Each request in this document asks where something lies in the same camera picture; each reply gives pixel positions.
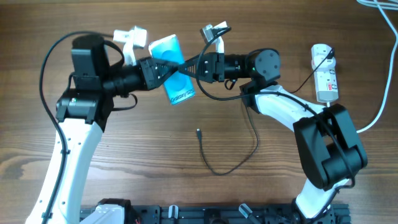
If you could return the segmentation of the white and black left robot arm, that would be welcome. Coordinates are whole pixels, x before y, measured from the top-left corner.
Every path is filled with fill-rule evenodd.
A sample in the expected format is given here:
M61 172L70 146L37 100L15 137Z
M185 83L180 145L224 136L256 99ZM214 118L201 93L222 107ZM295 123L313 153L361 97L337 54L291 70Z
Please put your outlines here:
M106 47L119 50L109 34L72 32L74 71L57 101L56 113L43 104L56 129L49 168L27 223L79 223L88 169L101 141L113 98L160 87L178 70L178 64L151 57L135 65L125 59L110 65Z

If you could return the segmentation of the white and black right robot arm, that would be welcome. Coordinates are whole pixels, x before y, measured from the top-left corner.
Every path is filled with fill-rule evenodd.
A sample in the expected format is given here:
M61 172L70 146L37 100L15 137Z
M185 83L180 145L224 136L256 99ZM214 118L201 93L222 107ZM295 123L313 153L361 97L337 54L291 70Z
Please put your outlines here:
M323 218L336 194L352 189L356 174L368 157L348 110L307 102L286 91L280 78L280 55L275 49L254 50L247 55L201 53L187 60L179 72L198 82L250 81L240 87L238 98L255 112L282 123L295 134L305 185L294 199L304 223Z

